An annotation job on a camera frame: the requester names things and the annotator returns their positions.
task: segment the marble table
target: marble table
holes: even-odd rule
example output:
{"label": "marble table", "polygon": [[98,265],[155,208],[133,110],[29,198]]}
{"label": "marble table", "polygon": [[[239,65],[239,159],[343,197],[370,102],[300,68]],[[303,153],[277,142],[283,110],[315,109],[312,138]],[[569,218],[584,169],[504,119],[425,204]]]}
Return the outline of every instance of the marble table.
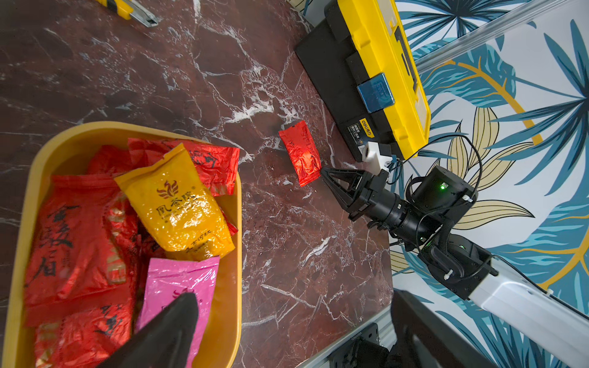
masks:
{"label": "marble table", "polygon": [[305,120],[324,165],[355,163],[294,46],[284,0],[141,0],[153,29],[91,0],[0,5],[0,320],[29,166],[57,133],[122,121],[241,148],[243,332],[234,366],[294,367],[390,303],[385,232],[301,188],[278,132]]}

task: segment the metal frame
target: metal frame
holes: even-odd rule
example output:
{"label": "metal frame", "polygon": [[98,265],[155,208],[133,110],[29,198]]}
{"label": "metal frame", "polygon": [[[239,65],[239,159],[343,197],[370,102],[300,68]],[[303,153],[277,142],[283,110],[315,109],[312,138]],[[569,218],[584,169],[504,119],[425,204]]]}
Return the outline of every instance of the metal frame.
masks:
{"label": "metal frame", "polygon": [[570,367],[587,367],[589,320],[540,291],[502,260],[470,300],[524,333]]}
{"label": "metal frame", "polygon": [[575,0],[534,0],[518,6],[507,14],[480,26],[472,32],[430,52],[415,61],[418,73],[426,72],[449,60],[472,50],[490,39],[495,39],[512,28],[532,21],[539,15],[560,6],[567,1]]}
{"label": "metal frame", "polygon": [[388,305],[374,315],[374,317],[354,329],[354,331],[342,336],[337,341],[318,352],[315,356],[299,364],[297,368],[329,368],[329,355],[373,322],[378,325],[380,346],[384,346],[390,350],[397,342],[397,335],[395,334],[393,320],[391,319],[391,305]]}

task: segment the yellow plastic bin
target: yellow plastic bin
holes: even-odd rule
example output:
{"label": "yellow plastic bin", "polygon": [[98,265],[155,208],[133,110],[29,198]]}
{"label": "yellow plastic bin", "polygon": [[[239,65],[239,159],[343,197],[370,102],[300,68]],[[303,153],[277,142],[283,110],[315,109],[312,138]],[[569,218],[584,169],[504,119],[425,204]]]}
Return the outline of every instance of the yellow plastic bin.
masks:
{"label": "yellow plastic bin", "polygon": [[[23,288],[31,252],[37,212],[51,193],[54,174],[84,174],[88,162],[104,144],[127,147],[128,138],[189,139],[191,137],[162,130],[99,121],[70,128],[47,142],[35,157],[22,207],[18,232],[8,318],[4,334],[2,367],[34,367],[34,331],[24,327]],[[223,257],[213,297],[209,324],[193,367],[231,367],[241,338],[241,180],[239,175],[233,195],[215,197],[219,206],[239,232],[233,236],[235,250]]]}

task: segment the red tea packet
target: red tea packet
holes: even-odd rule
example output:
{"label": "red tea packet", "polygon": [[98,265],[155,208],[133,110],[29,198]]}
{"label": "red tea packet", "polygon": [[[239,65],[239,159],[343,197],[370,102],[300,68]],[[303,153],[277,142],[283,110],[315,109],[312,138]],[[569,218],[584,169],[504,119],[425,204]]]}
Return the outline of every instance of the red tea packet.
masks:
{"label": "red tea packet", "polygon": [[231,223],[231,221],[229,221],[229,219],[227,218],[227,215],[225,215],[225,212],[223,212],[223,210],[221,209],[221,213],[223,214],[223,218],[225,219],[225,222],[227,223],[227,228],[229,228],[229,234],[231,236],[234,236],[235,234],[237,234],[239,232],[239,229]]}
{"label": "red tea packet", "polygon": [[90,160],[86,174],[123,174],[133,170],[129,150],[122,150],[113,145],[103,145]]}
{"label": "red tea packet", "polygon": [[27,326],[125,303],[136,278],[137,215],[111,176],[52,181],[25,275]]}
{"label": "red tea packet", "polygon": [[278,133],[299,176],[301,187],[321,176],[321,159],[307,123],[303,120]]}
{"label": "red tea packet", "polygon": [[129,138],[127,142],[131,162],[138,167],[155,164],[164,158],[164,154],[179,144],[190,154],[198,172],[198,177],[213,196],[233,194],[239,163],[239,148],[219,147],[212,144],[197,143],[189,140],[148,141]]}
{"label": "red tea packet", "polygon": [[135,300],[72,314],[35,330],[36,368],[93,368],[131,337]]}

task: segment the black cable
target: black cable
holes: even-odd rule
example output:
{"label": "black cable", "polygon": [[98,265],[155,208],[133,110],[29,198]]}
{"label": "black cable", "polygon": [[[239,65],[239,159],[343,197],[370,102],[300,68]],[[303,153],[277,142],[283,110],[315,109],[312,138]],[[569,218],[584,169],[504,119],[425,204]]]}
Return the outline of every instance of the black cable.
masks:
{"label": "black cable", "polygon": [[399,180],[399,178],[401,177],[401,170],[403,170],[403,169],[402,169],[402,166],[403,166],[403,165],[401,164],[400,166],[396,166],[395,168],[392,168],[392,167],[391,167],[391,166],[393,166],[393,163],[394,163],[394,164],[397,164],[399,161],[400,161],[400,160],[397,158],[397,161],[396,161],[395,163],[394,163],[393,161],[391,161],[391,162],[388,164],[388,166],[387,166],[387,169],[389,170],[389,173],[391,173],[393,170],[395,170],[395,172],[394,172],[395,179],[394,179],[392,182],[390,182],[390,183],[389,183],[388,181],[386,182],[386,183],[387,183],[387,184],[389,184],[389,185],[393,185],[393,184],[394,184],[394,183],[396,183],[396,182],[397,182],[397,180]]}
{"label": "black cable", "polygon": [[464,201],[463,203],[460,203],[460,204],[449,205],[449,206],[447,206],[447,207],[442,207],[442,208],[439,208],[439,209],[437,209],[437,210],[430,211],[430,212],[426,213],[425,215],[423,215],[423,216],[422,216],[422,217],[419,219],[419,221],[417,222],[417,227],[415,228],[415,245],[416,245],[417,249],[419,249],[419,226],[421,225],[421,222],[422,222],[422,221],[423,221],[423,220],[424,220],[424,219],[425,219],[427,216],[433,215],[433,214],[435,214],[435,213],[437,213],[437,212],[442,212],[442,211],[445,211],[445,210],[449,210],[450,208],[459,207],[459,206],[461,206],[461,205],[465,205],[466,203],[470,203],[470,202],[466,202],[466,201]]}
{"label": "black cable", "polygon": [[529,282],[530,284],[534,285],[538,290],[540,290],[541,292],[543,292],[544,294],[546,294],[546,290],[542,289],[540,287],[540,285],[538,285],[537,283],[533,282],[528,276],[526,276],[522,271],[519,271],[517,269],[517,267],[515,267],[514,265],[512,265],[510,262],[508,262],[505,258],[498,256],[497,254],[492,254],[489,258],[497,258],[499,260],[502,260],[503,262],[509,264],[509,266],[511,268],[513,268],[515,270],[515,272],[517,272],[518,274],[521,275],[521,277],[523,277],[527,282]]}
{"label": "black cable", "polygon": [[555,297],[552,294],[550,294],[550,298],[556,300],[557,302],[559,302],[560,304],[562,304],[566,308],[569,308],[570,310],[572,310],[573,312],[577,313],[579,316],[585,318],[586,320],[589,320],[589,316],[588,315],[582,313],[579,309],[576,309],[575,307],[569,305],[566,301],[560,300],[558,297]]}
{"label": "black cable", "polygon": [[482,178],[482,159],[481,159],[481,155],[479,155],[479,152],[478,152],[477,148],[476,148],[476,147],[475,147],[475,145],[474,145],[474,144],[471,142],[471,140],[470,140],[470,139],[468,139],[468,137],[466,137],[466,136],[464,136],[464,135],[461,135],[461,134],[448,134],[448,135],[445,135],[445,136],[443,136],[443,137],[436,138],[436,139],[434,139],[434,140],[433,140],[433,141],[431,141],[431,142],[428,142],[428,143],[427,143],[427,144],[425,144],[423,147],[421,147],[420,149],[418,149],[417,151],[415,151],[415,153],[414,153],[414,154],[412,154],[411,156],[409,156],[409,158],[408,158],[407,160],[403,161],[403,162],[401,163],[401,165],[395,166],[395,167],[393,167],[393,168],[389,168],[389,172],[391,173],[393,170],[395,170],[395,169],[397,169],[397,168],[401,168],[401,169],[403,169],[403,165],[405,165],[405,163],[406,163],[407,161],[409,161],[411,158],[413,158],[413,156],[417,155],[417,153],[418,153],[418,152],[420,152],[421,150],[423,150],[425,147],[427,147],[427,146],[429,146],[430,144],[432,144],[432,143],[435,143],[435,142],[437,142],[437,141],[439,141],[439,140],[446,139],[446,138],[448,138],[448,137],[461,137],[461,138],[464,138],[464,139],[466,139],[466,141],[468,142],[468,144],[470,144],[470,145],[471,145],[471,147],[472,147],[472,150],[474,151],[474,153],[477,155],[477,160],[478,160],[478,162],[479,162],[479,167],[480,167],[480,169],[479,169],[479,176],[478,176],[478,179],[477,179],[477,184],[475,185],[475,191],[476,191],[476,190],[478,189],[479,183],[481,182],[481,178]]}
{"label": "black cable", "polygon": [[[468,142],[468,144],[470,144],[470,145],[471,145],[471,147],[472,147],[472,150],[473,150],[473,151],[474,151],[474,153],[477,155],[477,160],[478,160],[478,162],[479,162],[479,175],[478,175],[478,178],[477,178],[477,183],[476,183],[476,185],[475,185],[475,190],[474,190],[474,192],[473,192],[473,194],[474,194],[474,193],[475,193],[475,192],[478,190],[479,184],[481,183],[481,178],[482,178],[482,159],[481,159],[481,155],[479,155],[479,152],[478,152],[477,148],[475,147],[475,145],[474,145],[474,144],[471,142],[471,140],[470,140],[470,139],[468,139],[468,137],[466,137],[466,136],[464,136],[464,135],[461,135],[461,134],[448,134],[448,135],[446,135],[446,136],[444,136],[444,137],[439,137],[439,138],[436,138],[436,139],[434,139],[434,140],[433,140],[433,141],[431,141],[431,142],[428,142],[426,145],[424,145],[423,147],[421,147],[420,149],[418,149],[418,150],[417,150],[417,151],[416,151],[414,154],[412,154],[412,155],[411,155],[411,156],[410,156],[410,157],[409,157],[407,160],[403,161],[403,163],[401,164],[400,168],[401,168],[401,170],[402,170],[402,167],[403,167],[403,165],[404,165],[404,164],[405,164],[407,161],[409,161],[409,160],[410,160],[410,159],[411,159],[413,156],[415,156],[415,155],[416,155],[416,154],[417,154],[419,151],[423,150],[423,149],[424,149],[425,147],[427,147],[428,145],[430,145],[430,144],[432,144],[432,143],[434,143],[434,142],[436,142],[436,141],[442,140],[442,139],[444,139],[444,138],[448,138],[448,137],[461,137],[461,138],[464,138],[464,139],[465,139],[465,140]],[[444,210],[449,210],[449,209],[451,209],[451,208],[454,208],[454,207],[456,207],[456,206],[459,206],[459,205],[464,205],[464,204],[466,204],[466,203],[469,203],[469,202],[466,202],[466,201],[465,201],[464,203],[461,203],[461,204],[455,204],[455,205],[452,205],[452,206],[449,206],[449,207],[440,208],[440,209],[438,209],[438,210],[435,210],[435,211],[430,211],[430,212],[428,212],[428,213],[424,214],[424,215],[423,215],[423,217],[419,219],[419,222],[417,223],[417,227],[415,228],[415,240],[416,240],[416,241],[415,241],[415,246],[416,246],[417,248],[419,248],[419,225],[421,225],[421,222],[424,220],[424,218],[426,218],[427,216],[429,216],[429,215],[432,215],[432,214],[434,214],[434,213],[441,212],[441,211],[444,211]]]}

